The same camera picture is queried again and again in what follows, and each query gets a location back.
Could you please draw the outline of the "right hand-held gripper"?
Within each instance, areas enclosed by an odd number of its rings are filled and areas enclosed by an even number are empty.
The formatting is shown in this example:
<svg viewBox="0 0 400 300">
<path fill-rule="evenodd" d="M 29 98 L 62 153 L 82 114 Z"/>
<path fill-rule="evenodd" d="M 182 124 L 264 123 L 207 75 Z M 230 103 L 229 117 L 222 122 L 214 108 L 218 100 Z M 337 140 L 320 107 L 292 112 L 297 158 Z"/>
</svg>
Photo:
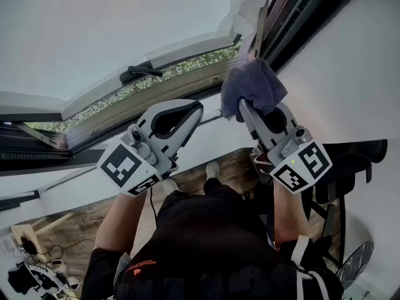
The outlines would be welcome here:
<svg viewBox="0 0 400 300">
<path fill-rule="evenodd" d="M 297 194 L 315 185 L 332 167 L 322 144 L 313 139 L 308 129 L 297 126 L 285 104 L 279 103 L 264 115 L 241 99 L 239 111 L 252 138 L 264 148 L 258 144 L 250 154 L 261 179 L 268 176 Z"/>
</svg>

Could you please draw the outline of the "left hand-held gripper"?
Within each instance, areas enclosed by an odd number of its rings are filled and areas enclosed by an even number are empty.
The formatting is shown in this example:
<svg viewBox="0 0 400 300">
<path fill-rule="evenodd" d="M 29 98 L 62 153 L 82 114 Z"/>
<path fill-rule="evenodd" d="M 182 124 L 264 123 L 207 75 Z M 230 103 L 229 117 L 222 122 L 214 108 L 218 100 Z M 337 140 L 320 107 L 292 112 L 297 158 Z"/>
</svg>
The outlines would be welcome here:
<svg viewBox="0 0 400 300">
<path fill-rule="evenodd" d="M 157 103 L 122 136 L 112 139 L 96 168 L 120 193 L 137 197 L 178 168 L 170 158 L 186 145 L 202 117 L 199 101 Z"/>
</svg>

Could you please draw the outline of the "blue-grey cleaning cloth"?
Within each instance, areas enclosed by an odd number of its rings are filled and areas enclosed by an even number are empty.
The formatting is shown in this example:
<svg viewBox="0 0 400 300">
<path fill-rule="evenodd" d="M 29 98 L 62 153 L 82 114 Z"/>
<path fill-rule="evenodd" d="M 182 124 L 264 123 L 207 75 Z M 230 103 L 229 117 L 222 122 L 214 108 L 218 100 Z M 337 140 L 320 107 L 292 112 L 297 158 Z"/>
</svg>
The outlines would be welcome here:
<svg viewBox="0 0 400 300">
<path fill-rule="evenodd" d="M 249 101 L 263 115 L 269 114 L 288 94 L 283 83 L 264 59 L 255 58 L 229 72 L 222 84 L 221 114 L 244 120 L 239 111 L 241 99 Z"/>
</svg>

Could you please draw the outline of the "person's left forearm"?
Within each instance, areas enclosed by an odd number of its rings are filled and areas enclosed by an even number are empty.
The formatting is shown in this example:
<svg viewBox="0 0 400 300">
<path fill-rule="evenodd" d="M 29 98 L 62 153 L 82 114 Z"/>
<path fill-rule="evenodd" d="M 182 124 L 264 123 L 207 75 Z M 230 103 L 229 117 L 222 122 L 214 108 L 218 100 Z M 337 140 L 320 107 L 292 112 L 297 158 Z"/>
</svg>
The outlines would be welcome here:
<svg viewBox="0 0 400 300">
<path fill-rule="evenodd" d="M 119 194 L 97 231 L 94 248 L 129 254 L 145 200 L 144 193 L 136 197 Z"/>
</svg>

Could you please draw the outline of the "person's right forearm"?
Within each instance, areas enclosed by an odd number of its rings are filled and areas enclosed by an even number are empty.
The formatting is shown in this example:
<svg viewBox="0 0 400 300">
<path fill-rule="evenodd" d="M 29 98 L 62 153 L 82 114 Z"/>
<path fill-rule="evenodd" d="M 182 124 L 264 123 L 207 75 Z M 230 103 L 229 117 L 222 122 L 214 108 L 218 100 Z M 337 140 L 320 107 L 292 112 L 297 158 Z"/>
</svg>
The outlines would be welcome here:
<svg viewBox="0 0 400 300">
<path fill-rule="evenodd" d="M 274 240 L 277 248 L 298 236 L 310 236 L 310 225 L 300 193 L 292 194 L 274 180 Z"/>
</svg>

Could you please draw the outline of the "grey open window sash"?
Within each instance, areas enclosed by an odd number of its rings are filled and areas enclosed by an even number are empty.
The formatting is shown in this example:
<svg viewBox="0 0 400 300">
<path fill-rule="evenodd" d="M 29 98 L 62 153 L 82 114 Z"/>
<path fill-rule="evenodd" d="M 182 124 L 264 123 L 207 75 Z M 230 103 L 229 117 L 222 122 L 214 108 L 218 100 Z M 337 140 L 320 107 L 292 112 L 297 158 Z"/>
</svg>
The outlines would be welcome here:
<svg viewBox="0 0 400 300">
<path fill-rule="evenodd" d="M 229 0 L 0 0 L 0 121 L 63 121 L 163 69 L 232 46 Z"/>
</svg>

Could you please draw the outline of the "person's right shoe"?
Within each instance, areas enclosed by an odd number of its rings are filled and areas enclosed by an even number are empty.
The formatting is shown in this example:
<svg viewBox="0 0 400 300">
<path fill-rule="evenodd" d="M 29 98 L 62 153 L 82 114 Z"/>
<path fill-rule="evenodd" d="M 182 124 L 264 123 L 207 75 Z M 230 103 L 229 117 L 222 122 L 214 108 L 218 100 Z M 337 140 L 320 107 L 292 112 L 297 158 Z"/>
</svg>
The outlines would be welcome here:
<svg viewBox="0 0 400 300">
<path fill-rule="evenodd" d="M 216 160 L 209 161 L 206 165 L 206 176 L 207 179 L 218 179 L 220 177 L 220 166 Z"/>
</svg>

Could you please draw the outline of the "black desk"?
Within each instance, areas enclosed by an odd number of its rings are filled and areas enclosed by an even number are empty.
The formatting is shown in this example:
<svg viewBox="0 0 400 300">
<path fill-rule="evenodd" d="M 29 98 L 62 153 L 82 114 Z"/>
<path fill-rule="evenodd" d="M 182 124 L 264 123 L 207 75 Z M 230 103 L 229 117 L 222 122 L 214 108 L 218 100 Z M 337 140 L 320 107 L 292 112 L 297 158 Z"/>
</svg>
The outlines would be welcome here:
<svg viewBox="0 0 400 300">
<path fill-rule="evenodd" d="M 309 210 L 315 211 L 324 219 L 322 236 L 317 240 L 322 256 L 336 267 L 344 262 L 346 244 L 346 203 L 345 195 L 350 193 L 356 182 L 356 174 L 366 173 L 366 183 L 373 176 L 373 164 L 384 160 L 388 151 L 388 140 L 380 139 L 362 142 L 325 144 L 332 167 L 312 188 L 315 198 L 311 199 Z M 329 252 L 333 244 L 335 214 L 340 217 L 339 257 Z"/>
</svg>

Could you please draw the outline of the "person's black clothing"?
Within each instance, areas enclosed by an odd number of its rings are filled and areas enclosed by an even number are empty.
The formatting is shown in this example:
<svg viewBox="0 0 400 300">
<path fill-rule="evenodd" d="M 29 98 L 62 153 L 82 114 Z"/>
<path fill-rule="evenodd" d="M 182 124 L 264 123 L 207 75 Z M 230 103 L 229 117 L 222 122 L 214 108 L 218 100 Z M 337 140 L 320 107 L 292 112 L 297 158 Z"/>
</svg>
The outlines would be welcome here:
<svg viewBox="0 0 400 300">
<path fill-rule="evenodd" d="M 219 179 L 167 195 L 150 240 L 131 253 L 94 248 L 81 300 L 341 300 L 309 236 L 271 246 L 260 217 Z"/>
</svg>

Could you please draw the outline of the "light wooden stool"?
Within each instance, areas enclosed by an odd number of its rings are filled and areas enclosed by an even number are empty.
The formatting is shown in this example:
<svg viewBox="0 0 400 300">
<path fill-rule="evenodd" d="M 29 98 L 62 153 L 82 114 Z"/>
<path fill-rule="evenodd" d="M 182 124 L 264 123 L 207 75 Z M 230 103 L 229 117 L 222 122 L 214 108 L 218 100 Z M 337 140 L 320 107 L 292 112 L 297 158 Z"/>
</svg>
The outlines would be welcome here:
<svg viewBox="0 0 400 300">
<path fill-rule="evenodd" d="M 59 219 L 56 219 L 52 223 L 49 223 L 46 226 L 44 226 L 40 229 L 37 229 L 37 227 L 40 224 L 43 224 L 44 222 L 46 222 L 48 220 L 47 217 L 43 217 L 32 224 L 12 225 L 11 231 L 12 231 L 12 234 L 13 234 L 16 242 L 20 246 L 23 245 L 24 239 L 32 242 L 37 251 L 37 255 L 36 255 L 37 260 L 44 263 L 49 259 L 48 252 L 44 250 L 39 238 L 43 235 L 49 234 L 56 227 L 60 226 L 63 222 L 65 222 L 66 220 L 70 219 L 73 216 L 74 216 L 74 212 L 69 212 L 69 213 L 63 215 L 62 217 L 60 217 Z"/>
</svg>

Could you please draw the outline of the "white and black equipment pile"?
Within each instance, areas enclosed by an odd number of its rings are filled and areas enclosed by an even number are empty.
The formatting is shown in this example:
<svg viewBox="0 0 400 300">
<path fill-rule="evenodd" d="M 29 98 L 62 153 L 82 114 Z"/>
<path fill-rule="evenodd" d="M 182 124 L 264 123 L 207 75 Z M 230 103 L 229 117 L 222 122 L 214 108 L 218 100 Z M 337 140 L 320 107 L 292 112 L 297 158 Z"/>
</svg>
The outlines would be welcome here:
<svg viewBox="0 0 400 300">
<path fill-rule="evenodd" d="M 55 259 L 41 262 L 35 257 L 26 257 L 7 272 L 11 287 L 24 296 L 39 296 L 40 300 L 80 300 L 76 290 L 80 286 L 77 278 L 68 274 L 64 261 Z"/>
</svg>

